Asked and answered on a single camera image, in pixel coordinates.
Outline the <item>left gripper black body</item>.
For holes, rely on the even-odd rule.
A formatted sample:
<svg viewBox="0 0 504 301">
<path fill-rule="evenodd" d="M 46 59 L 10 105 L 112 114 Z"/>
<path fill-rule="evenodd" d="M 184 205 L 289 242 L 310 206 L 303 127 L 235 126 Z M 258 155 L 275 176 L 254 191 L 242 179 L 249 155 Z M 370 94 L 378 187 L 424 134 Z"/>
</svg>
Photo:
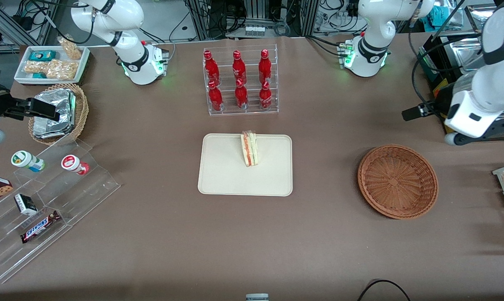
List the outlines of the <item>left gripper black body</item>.
<svg viewBox="0 0 504 301">
<path fill-rule="evenodd" d="M 441 122 L 444 122 L 448 116 L 455 84 L 456 82 L 453 82 L 438 89 L 438 115 Z"/>
</svg>

